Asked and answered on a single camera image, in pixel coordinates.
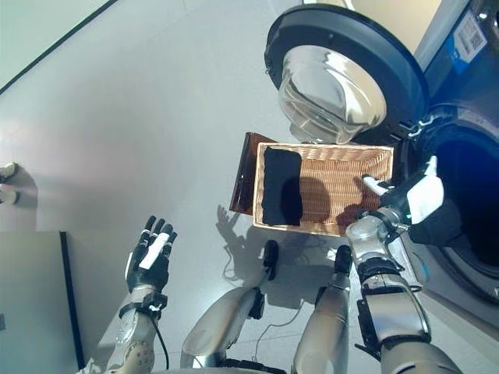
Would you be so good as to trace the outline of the black white robot left hand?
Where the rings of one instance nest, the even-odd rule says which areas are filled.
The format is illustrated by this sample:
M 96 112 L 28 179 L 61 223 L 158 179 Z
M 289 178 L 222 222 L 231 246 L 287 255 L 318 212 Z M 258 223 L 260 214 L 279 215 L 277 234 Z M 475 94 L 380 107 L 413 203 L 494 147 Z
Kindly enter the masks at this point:
M 147 219 L 127 259 L 125 279 L 129 292 L 139 287 L 163 290 L 168 283 L 169 257 L 176 237 L 177 233 L 165 219 L 154 215 Z

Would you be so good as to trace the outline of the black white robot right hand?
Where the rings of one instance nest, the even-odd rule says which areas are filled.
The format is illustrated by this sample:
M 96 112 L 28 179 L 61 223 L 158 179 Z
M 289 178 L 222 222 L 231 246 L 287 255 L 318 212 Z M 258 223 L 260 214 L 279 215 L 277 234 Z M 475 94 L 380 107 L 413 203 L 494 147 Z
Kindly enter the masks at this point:
M 437 156 L 398 186 L 364 174 L 362 183 L 380 198 L 380 207 L 397 212 L 398 221 L 414 225 L 423 222 L 444 202 L 444 185 L 437 174 Z

